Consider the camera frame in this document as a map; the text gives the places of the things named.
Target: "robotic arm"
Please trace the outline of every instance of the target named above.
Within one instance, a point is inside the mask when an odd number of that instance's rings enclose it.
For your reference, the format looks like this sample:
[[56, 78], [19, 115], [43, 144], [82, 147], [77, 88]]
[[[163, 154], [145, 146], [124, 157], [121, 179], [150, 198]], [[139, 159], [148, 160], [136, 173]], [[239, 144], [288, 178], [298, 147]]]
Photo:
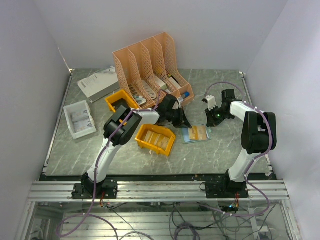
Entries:
[[177, 99], [173, 95], [167, 94], [163, 101], [157, 106], [156, 110], [151, 108], [142, 109], [138, 112], [134, 112], [126, 121], [126, 123], [111, 137], [112, 133], [116, 131], [122, 121], [131, 112], [128, 106], [120, 105], [117, 111], [106, 122], [103, 127], [104, 139], [100, 148], [100, 153], [106, 147], [110, 140], [110, 145], [102, 153], [101, 156], [97, 156], [91, 168], [81, 177], [81, 184], [76, 183], [74, 185], [74, 191], [72, 193], [73, 199], [86, 199], [90, 198], [94, 192], [94, 179], [96, 162], [99, 159], [96, 169], [96, 192], [97, 196], [102, 192], [109, 192], [109, 198], [115, 198], [114, 192], [117, 191], [117, 184], [107, 177], [107, 171], [112, 163], [115, 155], [119, 149], [129, 142], [134, 135], [136, 129], [143, 124], [161, 124], [164, 121], [172, 122], [175, 128], [192, 128], [188, 122], [184, 109], [177, 106]]
[[[233, 89], [222, 91], [222, 105], [218, 107], [214, 96], [206, 96], [202, 101], [207, 103], [205, 110], [207, 116], [207, 127], [216, 127], [225, 119], [235, 117], [243, 121], [241, 146], [242, 150], [234, 165], [226, 172], [226, 189], [241, 188], [245, 182], [244, 175], [248, 175], [256, 161], [250, 166], [253, 158], [264, 153], [269, 147], [270, 137], [263, 117], [254, 109], [246, 106], [242, 101], [237, 100]], [[272, 138], [271, 150], [277, 145], [276, 115], [273, 112], [263, 112], [266, 117]]]

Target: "small box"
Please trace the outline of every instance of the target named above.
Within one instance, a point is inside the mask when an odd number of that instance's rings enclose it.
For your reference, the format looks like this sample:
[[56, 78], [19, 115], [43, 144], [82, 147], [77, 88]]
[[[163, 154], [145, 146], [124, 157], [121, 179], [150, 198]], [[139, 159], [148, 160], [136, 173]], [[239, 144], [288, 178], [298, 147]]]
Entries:
[[164, 81], [162, 81], [160, 78], [158, 78], [156, 75], [154, 75], [154, 80], [155, 80], [155, 83], [159, 86], [159, 88], [161, 88], [162, 90], [166, 90], [168, 87], [167, 87], [167, 84], [165, 84]]
[[[76, 132], [75, 123], [72, 120], [72, 115], [74, 113], [82, 111], [83, 109], [86, 109], [86, 112], [88, 114], [88, 119], [90, 120], [90, 123], [88, 124], [89, 127], [86, 128], [85, 130]], [[78, 139], [78, 138], [84, 137], [86, 135], [93, 134], [97, 131], [97, 129], [95, 127], [95, 122], [91, 116], [91, 111], [90, 111], [90, 108], [88, 106], [87, 101], [84, 100], [84, 101], [80, 101], [80, 102], [65, 106], [63, 108], [63, 111], [65, 114], [66, 123], [68, 124], [68, 128], [69, 128], [69, 131], [70, 131], [73, 139]]]
[[119, 88], [116, 73], [95, 73], [78, 81], [77, 84], [91, 103]]

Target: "card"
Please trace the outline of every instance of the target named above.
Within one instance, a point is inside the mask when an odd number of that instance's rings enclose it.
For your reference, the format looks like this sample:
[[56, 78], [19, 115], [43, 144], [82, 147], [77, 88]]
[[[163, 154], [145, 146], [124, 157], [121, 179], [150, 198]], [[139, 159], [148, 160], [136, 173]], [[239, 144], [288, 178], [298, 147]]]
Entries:
[[206, 126], [193, 125], [192, 128], [189, 128], [189, 138], [190, 140], [206, 141], [208, 139]]

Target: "glass panel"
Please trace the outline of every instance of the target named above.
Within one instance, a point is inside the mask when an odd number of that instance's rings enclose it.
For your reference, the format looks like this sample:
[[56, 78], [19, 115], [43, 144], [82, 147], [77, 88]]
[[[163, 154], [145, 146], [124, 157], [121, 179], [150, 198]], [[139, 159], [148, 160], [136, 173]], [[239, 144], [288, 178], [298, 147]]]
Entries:
[[[72, 231], [87, 213], [90, 203], [39, 203], [30, 225], [27, 240], [288, 240], [292, 239], [286, 226], [283, 206], [273, 201], [270, 208], [257, 216], [230, 217], [210, 208], [232, 210], [234, 202], [207, 203], [96, 203], [90, 214], [107, 220], [116, 229], [101, 219], [89, 216], [72, 234], [57, 237], [55, 230], [63, 218], [59, 233]], [[262, 212], [265, 201], [239, 201], [237, 214], [250, 215]]]

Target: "metal bracket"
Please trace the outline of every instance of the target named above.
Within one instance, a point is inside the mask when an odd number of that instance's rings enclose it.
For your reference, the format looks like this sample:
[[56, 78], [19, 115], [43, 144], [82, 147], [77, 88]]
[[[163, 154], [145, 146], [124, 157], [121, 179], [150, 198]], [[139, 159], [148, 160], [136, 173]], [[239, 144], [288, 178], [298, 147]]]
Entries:
[[[118, 184], [111, 178], [106, 178], [101, 187], [99, 187], [99, 193], [96, 195], [97, 198], [102, 197], [104, 199], [117, 199]], [[72, 190], [72, 199], [92, 199], [92, 194], [86, 190], [82, 183], [76, 183]]]

